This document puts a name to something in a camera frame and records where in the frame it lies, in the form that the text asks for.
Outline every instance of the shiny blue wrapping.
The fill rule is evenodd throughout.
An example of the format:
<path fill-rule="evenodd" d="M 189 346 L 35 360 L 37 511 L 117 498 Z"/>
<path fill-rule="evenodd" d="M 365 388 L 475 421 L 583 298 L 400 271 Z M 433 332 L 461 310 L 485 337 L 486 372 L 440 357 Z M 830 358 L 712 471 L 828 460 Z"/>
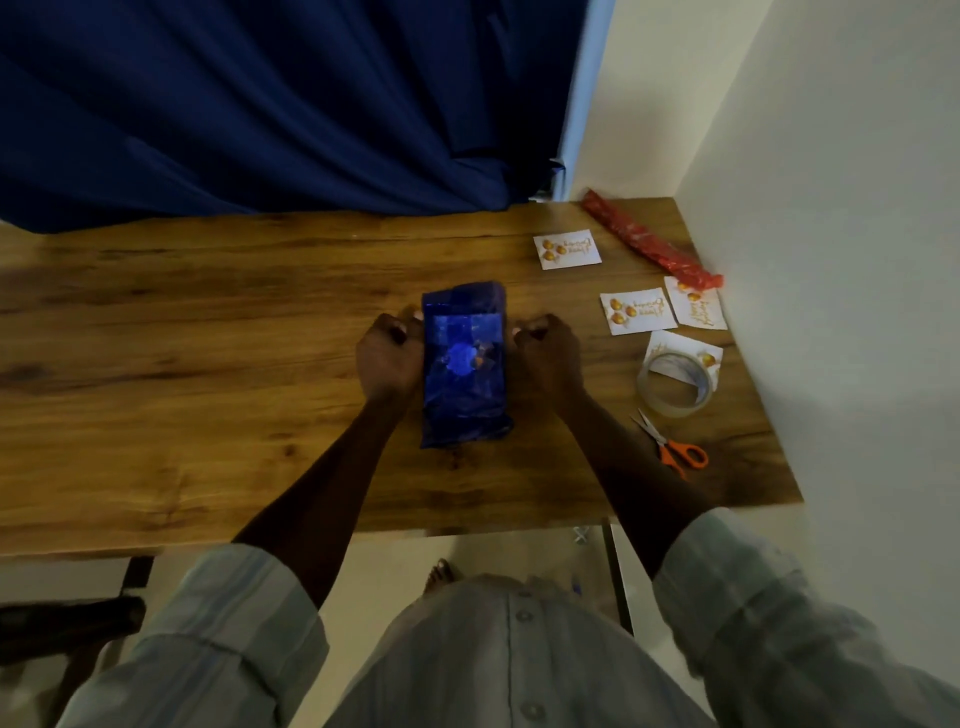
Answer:
<path fill-rule="evenodd" d="M 507 294 L 496 281 L 424 294 L 422 448 L 510 432 L 504 377 Z"/>

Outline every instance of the bare foot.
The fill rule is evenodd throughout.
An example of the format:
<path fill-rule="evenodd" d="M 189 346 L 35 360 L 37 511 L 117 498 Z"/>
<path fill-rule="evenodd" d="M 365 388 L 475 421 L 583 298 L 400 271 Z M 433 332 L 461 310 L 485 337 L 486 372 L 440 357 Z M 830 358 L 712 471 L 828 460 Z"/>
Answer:
<path fill-rule="evenodd" d="M 457 577 L 453 575 L 453 569 L 450 568 L 446 559 L 441 559 L 437 562 L 437 566 L 430 570 L 430 575 L 426 579 L 426 586 L 423 587 L 423 593 L 428 595 L 456 580 Z"/>

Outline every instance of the white card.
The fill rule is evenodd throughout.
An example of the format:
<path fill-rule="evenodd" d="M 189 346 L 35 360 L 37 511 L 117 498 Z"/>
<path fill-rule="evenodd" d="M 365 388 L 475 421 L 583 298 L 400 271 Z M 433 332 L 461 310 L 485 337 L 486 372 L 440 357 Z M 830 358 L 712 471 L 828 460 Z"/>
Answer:
<path fill-rule="evenodd" d="M 677 327 L 677 320 L 673 318 L 662 288 L 630 293 L 601 293 L 600 303 L 603 304 L 610 333 L 614 336 Z"/>
<path fill-rule="evenodd" d="M 674 313 L 677 314 L 677 321 L 689 327 L 727 330 L 727 322 L 720 307 L 720 297 L 715 288 L 709 291 L 697 291 L 686 283 L 680 283 L 673 276 L 667 276 L 663 282 L 666 284 L 667 293 L 670 294 L 670 302 L 673 304 Z"/>
<path fill-rule="evenodd" d="M 534 238 L 540 266 L 544 271 L 554 268 L 572 268 L 575 265 L 593 265 L 601 262 L 600 251 L 590 231 L 560 232 Z"/>
<path fill-rule="evenodd" d="M 643 357 L 643 363 L 661 352 L 683 352 L 688 353 L 700 360 L 707 368 L 707 373 L 713 381 L 713 389 L 716 390 L 720 384 L 720 362 L 723 360 L 723 350 L 720 347 L 714 347 L 711 344 L 705 344 L 696 339 L 689 339 L 681 336 L 679 333 L 670 333 L 670 331 L 654 331 L 650 334 L 650 344 L 647 346 L 647 353 Z M 676 364 L 669 361 L 658 361 L 650 367 L 651 372 L 672 376 L 674 379 L 685 381 L 687 384 L 696 386 L 689 374 Z"/>

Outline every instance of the rolled-up sleeve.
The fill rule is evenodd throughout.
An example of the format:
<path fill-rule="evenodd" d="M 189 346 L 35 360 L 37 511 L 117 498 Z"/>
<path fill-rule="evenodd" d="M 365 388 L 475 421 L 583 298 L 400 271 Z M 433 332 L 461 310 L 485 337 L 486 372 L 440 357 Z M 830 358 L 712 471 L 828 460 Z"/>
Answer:
<path fill-rule="evenodd" d="M 77 691 L 60 726 L 284 726 L 327 652 L 317 608 L 287 567 L 253 546 L 220 546 L 130 659 Z"/>
<path fill-rule="evenodd" d="M 959 691 L 897 662 L 726 509 L 681 534 L 654 594 L 721 726 L 960 725 Z"/>

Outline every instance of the red plastic roll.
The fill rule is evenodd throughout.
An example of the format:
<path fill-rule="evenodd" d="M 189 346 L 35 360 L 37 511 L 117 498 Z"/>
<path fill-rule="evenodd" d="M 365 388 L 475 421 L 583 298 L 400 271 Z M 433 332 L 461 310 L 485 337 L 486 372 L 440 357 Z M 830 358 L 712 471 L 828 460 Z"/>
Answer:
<path fill-rule="evenodd" d="M 603 227 L 635 251 L 650 258 L 661 268 L 676 276 L 680 283 L 685 283 L 698 291 L 723 286 L 723 276 L 714 275 L 704 268 L 696 258 L 681 253 L 666 240 L 650 232 L 649 228 L 638 225 L 626 212 L 614 207 L 592 189 L 587 190 L 587 194 L 584 195 L 584 200 L 580 204 Z"/>

